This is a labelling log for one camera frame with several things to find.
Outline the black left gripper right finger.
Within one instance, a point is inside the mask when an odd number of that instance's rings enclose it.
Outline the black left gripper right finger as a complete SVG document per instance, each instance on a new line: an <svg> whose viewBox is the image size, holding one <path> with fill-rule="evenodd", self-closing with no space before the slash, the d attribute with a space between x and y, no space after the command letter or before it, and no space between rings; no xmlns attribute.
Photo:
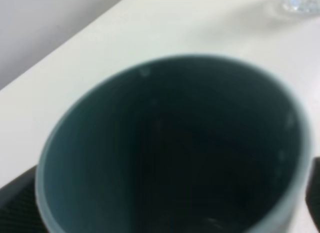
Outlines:
<svg viewBox="0 0 320 233"><path fill-rule="evenodd" d="M306 188L305 202L312 221L320 232L320 157L312 162L311 174Z"/></svg>

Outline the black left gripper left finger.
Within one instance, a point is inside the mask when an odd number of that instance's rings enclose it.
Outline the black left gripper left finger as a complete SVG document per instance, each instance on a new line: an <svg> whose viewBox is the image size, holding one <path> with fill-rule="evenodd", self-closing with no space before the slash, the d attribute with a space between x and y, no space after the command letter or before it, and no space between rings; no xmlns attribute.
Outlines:
<svg viewBox="0 0 320 233"><path fill-rule="evenodd" d="M46 233L35 195L34 166L0 189L1 233Z"/></svg>

